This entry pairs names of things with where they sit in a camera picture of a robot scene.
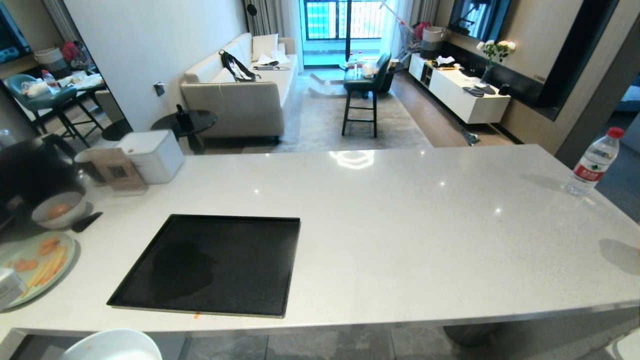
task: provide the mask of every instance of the black tray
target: black tray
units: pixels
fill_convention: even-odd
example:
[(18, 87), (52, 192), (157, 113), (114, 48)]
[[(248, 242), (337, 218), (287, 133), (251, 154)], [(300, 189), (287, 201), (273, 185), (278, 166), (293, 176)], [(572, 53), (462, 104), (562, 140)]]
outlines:
[(300, 219), (171, 215), (107, 305), (284, 317)]

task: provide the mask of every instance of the dark green bar stool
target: dark green bar stool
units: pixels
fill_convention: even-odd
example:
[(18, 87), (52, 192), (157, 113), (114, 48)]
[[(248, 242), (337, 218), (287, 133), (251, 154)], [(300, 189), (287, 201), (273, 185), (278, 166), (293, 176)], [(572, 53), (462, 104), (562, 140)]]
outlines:
[[(84, 107), (84, 105), (82, 105), (82, 103), (78, 101), (76, 97), (78, 89), (74, 86), (67, 86), (62, 88), (57, 94), (47, 92), (46, 94), (42, 94), (38, 97), (30, 98), (22, 93), (22, 83), (28, 81), (36, 81), (36, 79), (29, 75), (16, 74), (6, 78), (5, 83), (13, 97), (18, 100), (18, 102), (23, 107), (25, 107), (25, 109), (33, 112), (33, 115), (36, 117), (36, 119), (33, 121), (33, 127), (35, 129), (39, 127), (42, 132), (46, 134), (47, 129), (44, 126), (45, 121), (42, 119), (42, 117), (40, 117), (38, 111), (42, 109), (51, 109), (58, 116), (60, 122), (62, 122), (62, 124), (65, 126), (65, 129), (67, 129), (62, 137), (78, 137), (85, 146), (90, 147), (89, 143), (87, 143), (84, 138), (89, 136), (89, 134), (91, 134), (96, 128), (99, 128), (100, 130), (104, 129), (98, 123), (98, 121), (95, 120), (95, 117), (93, 117), (93, 115), (91, 115), (91, 113)], [(72, 102), (78, 105), (91, 120), (82, 122), (71, 122), (71, 120), (69, 120), (63, 110), (63, 105), (68, 102)], [(75, 125), (88, 124), (91, 122), (95, 123), (95, 126), (91, 130), (89, 130), (88, 133), (84, 134), (84, 136), (80, 134), (80, 132), (75, 127)]]
[[(344, 75), (344, 88), (347, 90), (347, 105), (344, 108), (344, 121), (342, 122), (342, 135), (344, 136), (344, 130), (347, 126), (347, 121), (356, 122), (372, 122), (373, 123), (373, 137), (378, 137), (378, 91), (382, 88), (382, 84), (385, 81), (385, 75), (389, 68), (389, 61), (391, 60), (391, 54), (385, 53), (380, 56), (378, 60), (378, 73), (371, 79), (367, 79), (363, 76), (355, 78), (349, 72)], [(351, 93), (353, 92), (372, 92), (373, 93), (373, 107), (363, 108), (361, 106), (350, 106)], [(349, 119), (349, 109), (364, 109), (373, 110), (373, 120), (371, 119)]]

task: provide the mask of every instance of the white bowl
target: white bowl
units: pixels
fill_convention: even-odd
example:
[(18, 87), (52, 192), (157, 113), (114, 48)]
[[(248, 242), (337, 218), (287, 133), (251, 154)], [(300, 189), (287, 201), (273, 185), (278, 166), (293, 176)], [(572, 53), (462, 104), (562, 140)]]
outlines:
[(101, 331), (78, 341), (59, 360), (162, 360), (145, 333), (133, 329)]
[[(58, 216), (49, 218), (48, 212), (52, 206), (68, 204), (71, 210)], [(31, 219), (47, 229), (63, 229), (80, 220), (86, 211), (86, 201), (79, 192), (66, 192), (50, 197), (33, 210)]]

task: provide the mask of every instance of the plate of food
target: plate of food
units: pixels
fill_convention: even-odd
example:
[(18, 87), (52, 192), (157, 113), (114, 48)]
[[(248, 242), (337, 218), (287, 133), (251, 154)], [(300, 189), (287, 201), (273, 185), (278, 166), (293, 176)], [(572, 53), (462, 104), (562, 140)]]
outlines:
[(57, 232), (21, 241), (0, 254), (0, 267), (14, 269), (27, 285), (27, 290), (7, 308), (24, 304), (50, 288), (69, 269), (75, 254), (76, 242)]

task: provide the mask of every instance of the sofa arm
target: sofa arm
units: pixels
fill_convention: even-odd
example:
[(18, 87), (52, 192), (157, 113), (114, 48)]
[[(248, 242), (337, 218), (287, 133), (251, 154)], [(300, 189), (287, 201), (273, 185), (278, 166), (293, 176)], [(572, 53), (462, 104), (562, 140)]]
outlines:
[(191, 110), (209, 110), (218, 116), (203, 137), (276, 136), (284, 134), (280, 96), (275, 83), (221, 83), (181, 85)]
[(296, 53), (296, 42), (293, 38), (278, 38), (278, 44), (284, 44), (285, 54), (295, 54)]

